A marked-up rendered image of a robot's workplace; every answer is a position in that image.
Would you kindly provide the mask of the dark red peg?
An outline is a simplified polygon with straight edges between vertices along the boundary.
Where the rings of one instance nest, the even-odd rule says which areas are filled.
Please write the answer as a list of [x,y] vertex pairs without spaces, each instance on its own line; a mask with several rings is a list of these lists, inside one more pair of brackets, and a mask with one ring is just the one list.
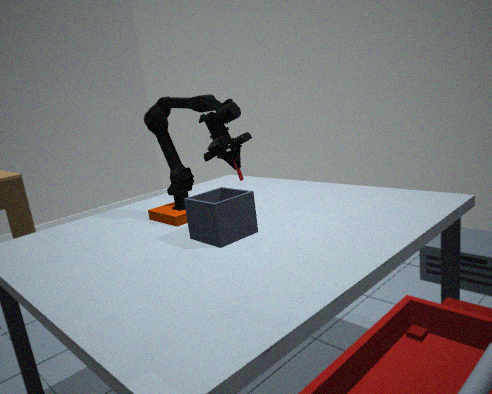
[[234,165],[235,165],[235,168],[236,168],[236,171],[237,171],[237,173],[238,173],[238,176],[239,176],[240,181],[244,180],[243,175],[242,175],[242,173],[241,173],[241,170],[240,170],[240,168],[238,168],[238,166],[236,165],[236,163],[235,163],[234,159],[233,159],[233,162],[234,162]]

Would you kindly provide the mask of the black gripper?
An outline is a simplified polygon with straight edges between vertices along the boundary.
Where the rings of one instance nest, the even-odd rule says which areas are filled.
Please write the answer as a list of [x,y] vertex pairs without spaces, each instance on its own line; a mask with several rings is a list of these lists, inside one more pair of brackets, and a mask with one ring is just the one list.
[[[210,152],[205,153],[204,159],[205,161],[208,161],[213,157],[217,156],[217,159],[220,158],[225,160],[234,170],[236,170],[233,159],[236,165],[238,166],[238,168],[241,168],[241,160],[240,160],[240,149],[242,146],[241,144],[252,139],[252,137],[250,133],[246,132],[236,138],[231,138],[228,130],[229,128],[228,127],[226,128],[224,125],[211,132],[211,136],[210,136],[211,139],[218,138],[219,134],[221,134],[222,132],[228,138],[230,145],[226,145],[221,153],[215,154],[214,156]],[[231,151],[227,152],[226,150],[229,148]]]

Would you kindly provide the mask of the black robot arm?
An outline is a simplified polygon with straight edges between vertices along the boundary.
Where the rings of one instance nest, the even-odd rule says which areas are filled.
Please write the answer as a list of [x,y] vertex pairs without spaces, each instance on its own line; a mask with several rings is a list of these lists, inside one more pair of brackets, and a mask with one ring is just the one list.
[[[156,136],[162,152],[170,168],[171,185],[167,189],[169,195],[174,196],[175,207],[172,209],[185,210],[184,198],[189,197],[188,191],[192,190],[194,182],[191,169],[185,168],[178,156],[171,137],[168,133],[168,120],[171,108],[189,108],[197,112],[210,112],[200,115],[199,123],[205,122],[210,132],[224,126],[240,117],[241,110],[232,99],[224,103],[216,100],[214,95],[199,95],[187,97],[161,97],[144,115],[144,122],[148,129]],[[209,152],[214,156],[221,153],[230,142],[221,132],[218,138],[208,146]]]

